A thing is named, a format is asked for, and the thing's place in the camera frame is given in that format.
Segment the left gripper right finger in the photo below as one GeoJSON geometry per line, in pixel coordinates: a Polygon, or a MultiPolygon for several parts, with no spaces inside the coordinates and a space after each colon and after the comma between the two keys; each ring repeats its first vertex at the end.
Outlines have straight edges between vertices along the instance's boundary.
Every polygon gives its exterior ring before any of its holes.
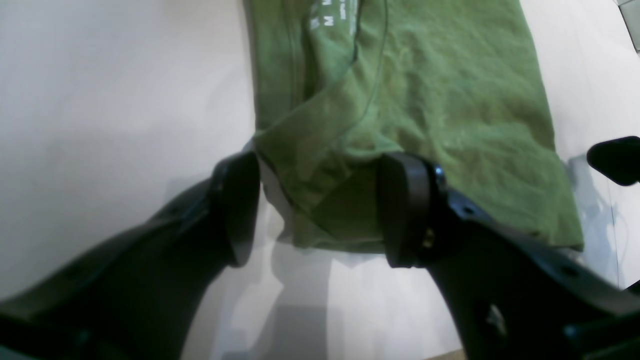
{"type": "Polygon", "coordinates": [[[411,153],[384,153],[377,207],[386,259],[424,268],[469,360],[637,360],[639,296],[496,223],[411,153]]]}

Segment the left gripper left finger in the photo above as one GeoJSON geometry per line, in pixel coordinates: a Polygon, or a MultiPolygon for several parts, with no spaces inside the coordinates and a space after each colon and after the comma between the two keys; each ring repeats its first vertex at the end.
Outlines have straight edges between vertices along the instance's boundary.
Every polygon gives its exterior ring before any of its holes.
{"type": "Polygon", "coordinates": [[[203,296],[247,264],[261,176],[252,151],[146,222],[1,302],[1,346],[39,360],[178,360],[203,296]]]}

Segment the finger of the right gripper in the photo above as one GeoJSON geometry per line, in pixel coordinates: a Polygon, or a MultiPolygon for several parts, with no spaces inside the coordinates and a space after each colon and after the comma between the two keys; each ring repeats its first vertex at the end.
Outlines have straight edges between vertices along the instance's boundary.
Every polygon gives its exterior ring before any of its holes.
{"type": "Polygon", "coordinates": [[[640,138],[619,137],[592,146],[586,153],[588,164],[619,186],[640,181],[640,138]]]}

